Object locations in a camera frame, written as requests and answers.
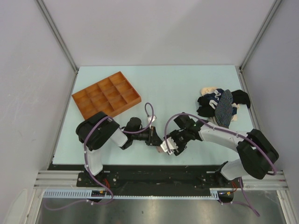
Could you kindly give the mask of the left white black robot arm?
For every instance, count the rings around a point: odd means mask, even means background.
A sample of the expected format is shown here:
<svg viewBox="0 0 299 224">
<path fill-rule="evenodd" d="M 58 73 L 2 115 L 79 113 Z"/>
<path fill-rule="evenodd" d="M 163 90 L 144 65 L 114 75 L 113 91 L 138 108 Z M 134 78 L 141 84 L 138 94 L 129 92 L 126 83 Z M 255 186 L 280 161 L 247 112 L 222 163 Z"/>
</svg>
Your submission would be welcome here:
<svg viewBox="0 0 299 224">
<path fill-rule="evenodd" d="M 147 146 L 157 147 L 162 144 L 161 138 L 154 126 L 142 127 L 142 121 L 132 117 L 125 127 L 109 118 L 104 112 L 99 112 L 80 123 L 76 129 L 78 140 L 85 147 L 85 169 L 87 181 L 92 186 L 103 182 L 103 165 L 100 158 L 100 148 L 111 140 L 122 150 L 127 149 L 133 141 L 144 141 Z"/>
</svg>

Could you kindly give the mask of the striped navy underwear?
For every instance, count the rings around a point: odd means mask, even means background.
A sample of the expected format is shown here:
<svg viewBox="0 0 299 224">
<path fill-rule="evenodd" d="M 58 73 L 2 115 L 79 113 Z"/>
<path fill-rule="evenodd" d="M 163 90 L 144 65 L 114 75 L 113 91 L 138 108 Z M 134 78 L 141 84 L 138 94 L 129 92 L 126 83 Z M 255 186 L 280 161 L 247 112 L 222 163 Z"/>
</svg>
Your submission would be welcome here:
<svg viewBox="0 0 299 224">
<path fill-rule="evenodd" d="M 233 95 L 230 90 L 225 90 L 215 108 L 214 120 L 217 125 L 229 128 L 234 116 L 237 114 L 237 107 L 233 106 Z"/>
</svg>

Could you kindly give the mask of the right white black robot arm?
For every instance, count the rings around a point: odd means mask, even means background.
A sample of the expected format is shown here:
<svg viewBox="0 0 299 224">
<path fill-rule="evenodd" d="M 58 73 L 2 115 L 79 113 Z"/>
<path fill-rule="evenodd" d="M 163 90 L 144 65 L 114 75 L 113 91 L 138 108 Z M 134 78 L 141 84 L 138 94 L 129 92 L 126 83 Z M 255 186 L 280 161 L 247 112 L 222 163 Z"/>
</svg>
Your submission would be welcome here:
<svg viewBox="0 0 299 224">
<path fill-rule="evenodd" d="M 169 155 L 180 155 L 192 140 L 215 143 L 238 153 L 238 159 L 224 162 L 215 171 L 215 181 L 220 187 L 247 175 L 262 180 L 266 175 L 277 174 L 274 164 L 279 154 L 260 130 L 235 132 L 184 112 L 173 115 L 170 120 L 179 129 L 165 132 L 160 145 Z"/>
</svg>

